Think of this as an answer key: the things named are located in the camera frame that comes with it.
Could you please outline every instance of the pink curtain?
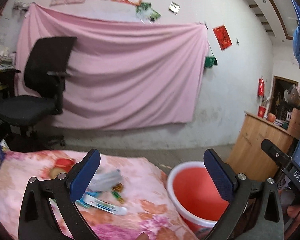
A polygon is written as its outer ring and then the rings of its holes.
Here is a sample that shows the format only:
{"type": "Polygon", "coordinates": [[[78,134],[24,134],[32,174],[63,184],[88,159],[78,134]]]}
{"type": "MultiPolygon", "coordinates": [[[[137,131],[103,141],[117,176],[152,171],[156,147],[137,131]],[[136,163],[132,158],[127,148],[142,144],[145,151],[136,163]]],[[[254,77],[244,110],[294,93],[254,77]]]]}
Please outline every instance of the pink curtain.
{"type": "MultiPolygon", "coordinates": [[[[64,113],[52,125],[125,130],[190,122],[208,52],[200,24],[144,25],[64,14],[33,4],[24,19],[16,68],[24,72],[36,40],[76,36],[64,113]]],[[[16,82],[18,95],[37,95],[16,82]]]]}

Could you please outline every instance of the red poster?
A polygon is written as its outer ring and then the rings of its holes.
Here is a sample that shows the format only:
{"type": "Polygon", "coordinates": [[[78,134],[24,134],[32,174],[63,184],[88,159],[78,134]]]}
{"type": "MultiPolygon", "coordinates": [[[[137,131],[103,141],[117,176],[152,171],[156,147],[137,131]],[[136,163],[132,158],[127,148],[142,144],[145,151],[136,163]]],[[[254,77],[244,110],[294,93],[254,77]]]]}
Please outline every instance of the red poster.
{"type": "Polygon", "coordinates": [[[217,37],[221,50],[224,50],[232,45],[229,34],[224,25],[214,28],[213,32],[217,37]]]}

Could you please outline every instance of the green box hanging on wall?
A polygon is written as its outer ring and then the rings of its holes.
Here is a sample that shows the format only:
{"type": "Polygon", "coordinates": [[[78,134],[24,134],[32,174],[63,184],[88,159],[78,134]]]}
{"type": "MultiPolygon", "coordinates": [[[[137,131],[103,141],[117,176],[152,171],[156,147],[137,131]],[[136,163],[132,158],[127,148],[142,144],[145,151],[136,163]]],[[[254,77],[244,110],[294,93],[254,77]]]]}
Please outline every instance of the green box hanging on wall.
{"type": "Polygon", "coordinates": [[[217,59],[213,56],[207,56],[204,62],[204,67],[212,68],[213,65],[218,65],[217,59]]]}

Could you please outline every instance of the blue gripper pad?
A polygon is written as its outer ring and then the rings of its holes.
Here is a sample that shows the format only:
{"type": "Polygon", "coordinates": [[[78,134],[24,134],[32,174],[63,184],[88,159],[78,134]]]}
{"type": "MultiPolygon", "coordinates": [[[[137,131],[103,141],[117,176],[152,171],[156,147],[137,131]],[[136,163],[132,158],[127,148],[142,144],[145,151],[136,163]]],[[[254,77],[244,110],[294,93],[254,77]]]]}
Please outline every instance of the blue gripper pad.
{"type": "Polygon", "coordinates": [[[69,171],[67,186],[70,189],[72,203],[82,198],[99,165],[100,153],[96,149],[91,149],[83,160],[69,171]]]}
{"type": "Polygon", "coordinates": [[[231,203],[238,183],[232,168],[213,149],[204,152],[203,162],[221,198],[231,203]]]}

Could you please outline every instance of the chair wheel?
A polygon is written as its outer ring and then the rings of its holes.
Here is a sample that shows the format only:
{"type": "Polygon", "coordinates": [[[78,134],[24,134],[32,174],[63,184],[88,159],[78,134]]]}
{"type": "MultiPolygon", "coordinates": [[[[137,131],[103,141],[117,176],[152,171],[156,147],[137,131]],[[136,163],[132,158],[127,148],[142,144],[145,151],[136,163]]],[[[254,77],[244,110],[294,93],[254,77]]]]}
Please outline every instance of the chair wheel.
{"type": "Polygon", "coordinates": [[[66,147],[66,141],[64,139],[60,140],[60,146],[61,147],[66,147]]]}

